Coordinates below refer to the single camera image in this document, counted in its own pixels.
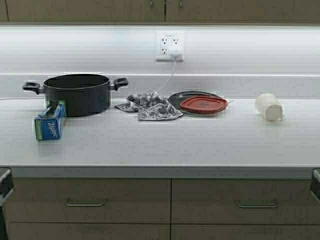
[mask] cabinet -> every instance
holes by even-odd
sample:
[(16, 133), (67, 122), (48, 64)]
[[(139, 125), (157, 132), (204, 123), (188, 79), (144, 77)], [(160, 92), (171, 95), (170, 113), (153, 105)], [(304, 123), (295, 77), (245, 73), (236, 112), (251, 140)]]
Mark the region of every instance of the cabinet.
[(164, 0), (151, 2), (149, 0), (7, 0), (7, 7), (11, 22), (164, 22)]
[(317, 240), (310, 184), (17, 178), (4, 214), (10, 240)]
[(167, 0), (170, 23), (320, 23), (318, 0)]
[(6, 0), (0, 0), (0, 22), (7, 22), (7, 6)]

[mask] plug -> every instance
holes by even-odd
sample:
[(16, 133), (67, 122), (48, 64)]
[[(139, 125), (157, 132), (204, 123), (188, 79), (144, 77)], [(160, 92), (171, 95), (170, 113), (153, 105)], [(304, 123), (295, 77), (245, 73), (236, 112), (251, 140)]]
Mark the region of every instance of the plug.
[(168, 54), (174, 61), (178, 61), (183, 55), (184, 51), (179, 45), (172, 45), (169, 49)]

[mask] black plate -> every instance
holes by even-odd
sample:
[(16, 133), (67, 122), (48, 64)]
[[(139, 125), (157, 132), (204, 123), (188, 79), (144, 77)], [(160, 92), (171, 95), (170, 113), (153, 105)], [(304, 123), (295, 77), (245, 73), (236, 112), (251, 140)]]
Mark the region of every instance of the black plate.
[(194, 112), (190, 112), (190, 111), (187, 111), (185, 109), (182, 109), (180, 107), (180, 104), (186, 100), (186, 99), (189, 99), (191, 97), (194, 97), (194, 96), (208, 96), (208, 97), (216, 97), (216, 98), (219, 98), (219, 99), (222, 99), (222, 97), (218, 96), (218, 95), (215, 95), (213, 93), (209, 93), (209, 92), (204, 92), (204, 91), (182, 91), (182, 92), (178, 92), (178, 93), (175, 93), (173, 95), (171, 95), (169, 98), (168, 98), (168, 101), (169, 103), (171, 103), (176, 109), (180, 110), (181, 112), (183, 113), (187, 113), (187, 114), (197, 114), (198, 113), (194, 113)]

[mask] blue box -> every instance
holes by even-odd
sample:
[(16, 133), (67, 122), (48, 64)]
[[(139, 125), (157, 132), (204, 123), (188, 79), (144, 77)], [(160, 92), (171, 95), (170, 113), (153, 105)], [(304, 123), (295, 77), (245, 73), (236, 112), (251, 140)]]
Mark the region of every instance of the blue box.
[(60, 101), (56, 107), (49, 106), (34, 119), (35, 136), (38, 141), (58, 140), (66, 121), (65, 102)]

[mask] electrical outlet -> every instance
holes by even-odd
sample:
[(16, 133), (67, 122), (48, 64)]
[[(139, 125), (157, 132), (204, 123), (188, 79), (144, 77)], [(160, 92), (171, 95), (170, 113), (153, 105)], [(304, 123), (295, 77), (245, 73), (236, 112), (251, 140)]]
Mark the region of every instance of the electrical outlet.
[(161, 55), (166, 55), (168, 54), (168, 38), (166, 38), (165, 36), (161, 37), (160, 40), (160, 54)]
[(184, 32), (157, 32), (156, 33), (156, 48), (155, 59), (156, 61), (173, 61), (170, 56), (170, 50), (179, 48), (182, 50), (182, 56), (179, 61), (184, 61), (185, 51), (185, 33)]

